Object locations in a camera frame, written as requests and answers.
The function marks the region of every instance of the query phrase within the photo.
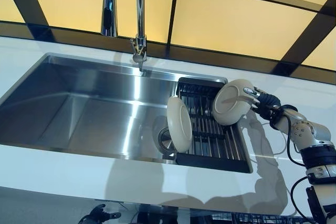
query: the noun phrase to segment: faucet spout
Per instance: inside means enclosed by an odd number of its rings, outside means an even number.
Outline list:
[[[101,17],[100,33],[109,37],[117,37],[117,0],[103,0]]]
[[[135,40],[131,39],[133,49],[133,60],[139,64],[142,71],[143,62],[147,60],[146,40],[145,35],[145,4],[144,0],[136,0],[136,11],[138,17],[138,33]]]

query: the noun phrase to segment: black frame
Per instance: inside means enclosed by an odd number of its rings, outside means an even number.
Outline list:
[[[336,26],[336,0],[320,6],[302,0],[262,0],[315,12],[316,16],[281,60],[190,48],[171,44],[176,0],[172,0],[167,43],[148,41],[151,57],[269,73],[336,85],[336,71],[304,66],[302,62]],[[14,0],[25,24],[0,21],[0,36],[132,53],[129,38],[108,38],[89,31],[51,27],[38,0]]]

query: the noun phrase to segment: plate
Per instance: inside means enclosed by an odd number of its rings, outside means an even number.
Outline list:
[[[192,142],[192,126],[188,109],[178,97],[170,97],[167,104],[169,133],[178,152],[186,152]]]

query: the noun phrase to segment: white bowl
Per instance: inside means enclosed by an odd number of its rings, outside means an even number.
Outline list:
[[[249,111],[253,97],[243,91],[244,87],[254,89],[244,79],[231,81],[220,89],[212,106],[212,115],[219,124],[232,125]]]

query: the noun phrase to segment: white plate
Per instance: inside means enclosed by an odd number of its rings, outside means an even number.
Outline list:
[[[254,89],[248,80],[238,79],[227,83],[218,92],[212,115],[219,124],[232,125],[249,111],[253,97],[243,91],[244,87]]]
[[[178,97],[170,97],[167,104],[169,133],[178,152],[189,150],[192,142],[192,127],[188,109]]]

